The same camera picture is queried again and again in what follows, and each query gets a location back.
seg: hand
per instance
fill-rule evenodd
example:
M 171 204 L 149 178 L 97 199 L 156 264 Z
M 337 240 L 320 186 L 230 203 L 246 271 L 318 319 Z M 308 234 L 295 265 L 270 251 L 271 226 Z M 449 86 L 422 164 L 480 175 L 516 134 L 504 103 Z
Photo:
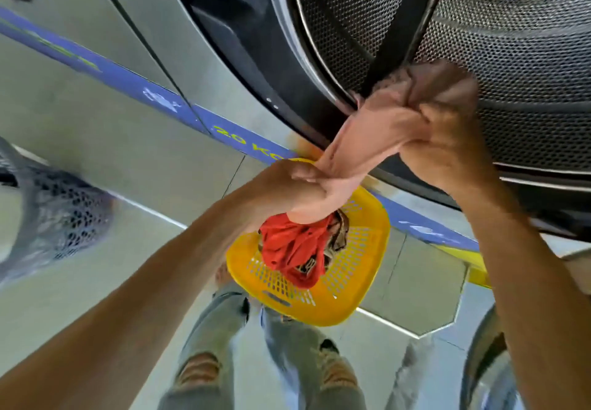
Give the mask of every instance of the hand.
M 475 115 L 442 104 L 422 104 L 432 128 L 429 141 L 400 149 L 404 163 L 423 181 L 454 197 L 469 187 L 499 182 Z
M 326 191 L 317 183 L 324 177 L 313 164 L 284 159 L 267 167 L 231 195 L 252 207 L 256 220 L 253 225 L 260 226 L 272 215 L 325 198 Z

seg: yellow laundry basket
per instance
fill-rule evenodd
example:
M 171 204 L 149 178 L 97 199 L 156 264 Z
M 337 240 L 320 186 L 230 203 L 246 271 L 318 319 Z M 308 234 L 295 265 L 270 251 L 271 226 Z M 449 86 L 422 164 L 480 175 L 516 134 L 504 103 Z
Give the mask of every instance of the yellow laundry basket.
M 367 190 L 357 188 L 341 210 L 349 217 L 347 246 L 309 290 L 294 287 L 268 268 L 257 233 L 242 235 L 227 251 L 234 280 L 264 305 L 315 326 L 332 326 L 353 313 L 378 272 L 390 233 L 388 213 Z

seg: forearm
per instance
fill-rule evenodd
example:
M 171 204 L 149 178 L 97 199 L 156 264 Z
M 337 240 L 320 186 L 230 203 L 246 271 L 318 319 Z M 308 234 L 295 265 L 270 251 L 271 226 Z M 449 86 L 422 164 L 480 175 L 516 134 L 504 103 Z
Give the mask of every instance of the forearm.
M 479 241 L 528 408 L 589 408 L 587 297 L 503 184 L 480 190 L 464 185 L 453 196 Z
M 252 208 L 230 196 L 0 379 L 10 409 L 127 409 Z

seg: gray mesh laundry bag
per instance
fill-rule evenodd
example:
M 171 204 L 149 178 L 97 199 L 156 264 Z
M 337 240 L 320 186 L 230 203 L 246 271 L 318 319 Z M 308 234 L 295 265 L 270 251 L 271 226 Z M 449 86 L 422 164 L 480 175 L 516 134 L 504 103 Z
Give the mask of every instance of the gray mesh laundry bag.
M 73 175 L 29 160 L 0 138 L 0 174 L 14 177 L 22 213 L 0 287 L 93 245 L 112 220 L 112 197 Z

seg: leg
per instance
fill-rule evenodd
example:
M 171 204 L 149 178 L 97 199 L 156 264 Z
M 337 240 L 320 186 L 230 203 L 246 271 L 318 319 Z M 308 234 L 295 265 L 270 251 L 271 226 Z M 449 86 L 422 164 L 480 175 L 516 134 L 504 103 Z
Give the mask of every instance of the leg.
M 364 410 L 349 362 L 321 331 L 264 308 L 261 324 L 292 410 Z
M 218 291 L 203 311 L 179 359 L 179 369 L 159 410 L 231 410 L 234 401 L 232 341 L 248 320 L 249 304 L 224 264 Z

